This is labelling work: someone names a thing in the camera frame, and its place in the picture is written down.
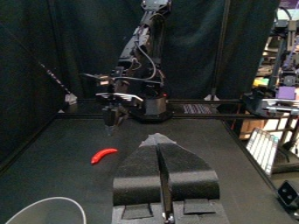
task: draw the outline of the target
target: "purple object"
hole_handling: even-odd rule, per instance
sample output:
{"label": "purple object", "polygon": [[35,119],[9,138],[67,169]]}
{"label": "purple object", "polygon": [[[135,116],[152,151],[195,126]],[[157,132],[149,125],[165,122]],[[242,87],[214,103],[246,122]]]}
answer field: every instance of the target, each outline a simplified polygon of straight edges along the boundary
{"label": "purple object", "polygon": [[295,100],[295,87],[279,87],[275,98],[282,100]]}

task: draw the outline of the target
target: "black curved object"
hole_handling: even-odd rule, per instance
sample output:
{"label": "black curved object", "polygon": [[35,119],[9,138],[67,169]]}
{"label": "black curved object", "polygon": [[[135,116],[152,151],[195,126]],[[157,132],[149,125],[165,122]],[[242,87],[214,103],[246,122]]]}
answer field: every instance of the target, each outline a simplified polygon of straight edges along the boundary
{"label": "black curved object", "polygon": [[149,135],[117,168],[112,223],[183,224],[214,218],[230,223],[216,172],[167,136]]}

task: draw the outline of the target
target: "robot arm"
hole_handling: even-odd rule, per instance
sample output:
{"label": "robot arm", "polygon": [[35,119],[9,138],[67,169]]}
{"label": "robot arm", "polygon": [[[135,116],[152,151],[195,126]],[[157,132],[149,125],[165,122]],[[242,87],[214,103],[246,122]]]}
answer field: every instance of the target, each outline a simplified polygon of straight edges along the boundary
{"label": "robot arm", "polygon": [[[164,74],[160,65],[164,18],[171,12],[171,7],[171,0],[141,2],[144,11],[141,21],[125,44],[115,70],[101,79],[100,85],[107,87],[107,92],[97,93],[97,101],[105,106],[103,116],[108,134],[128,114],[125,107],[135,107],[137,116],[141,116],[141,119],[148,119],[147,116],[151,116],[151,121],[156,116],[160,119],[160,115],[165,113]],[[141,82],[139,96],[128,94],[131,81]]]}

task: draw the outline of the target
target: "black tabletop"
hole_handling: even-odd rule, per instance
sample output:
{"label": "black tabletop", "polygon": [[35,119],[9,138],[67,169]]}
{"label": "black tabletop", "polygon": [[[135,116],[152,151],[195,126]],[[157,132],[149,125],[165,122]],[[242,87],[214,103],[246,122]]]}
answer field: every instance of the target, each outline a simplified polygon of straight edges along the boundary
{"label": "black tabletop", "polygon": [[[274,189],[218,120],[172,119],[159,124],[125,120],[108,136],[101,119],[56,119],[0,177],[0,223],[49,197],[76,200],[88,224],[111,223],[117,166],[148,135],[160,133],[200,156],[219,176],[220,202],[231,224],[295,223]],[[105,148],[119,152],[91,165]]]}

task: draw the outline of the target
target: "black curtain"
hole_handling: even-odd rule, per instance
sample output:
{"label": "black curtain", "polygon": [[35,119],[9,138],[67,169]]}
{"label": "black curtain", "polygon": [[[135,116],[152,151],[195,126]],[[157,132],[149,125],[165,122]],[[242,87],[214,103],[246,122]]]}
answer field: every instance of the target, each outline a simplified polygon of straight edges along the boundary
{"label": "black curtain", "polygon": [[1,1],[0,23],[1,161],[56,114],[64,91],[36,61],[61,78],[47,1]]}
{"label": "black curtain", "polygon": [[[115,68],[143,16],[140,3],[55,1],[61,50],[69,71],[75,71],[69,80],[80,82],[76,91],[87,98],[95,97],[97,85],[76,72],[108,74]],[[172,98],[204,98],[211,93],[224,5],[224,0],[172,1],[163,46],[163,72]],[[231,0],[216,85],[220,98],[239,98],[251,88],[278,5],[279,0]]]}
{"label": "black curtain", "polygon": [[[109,74],[115,68],[143,16],[140,3],[1,1],[0,160],[63,106],[65,92],[36,59],[79,98],[93,98],[97,84],[80,73]],[[203,98],[211,93],[224,5],[224,0],[172,0],[163,46],[163,72],[172,98]],[[278,5],[279,0],[231,0],[219,62],[219,98],[239,98],[251,88]]]}

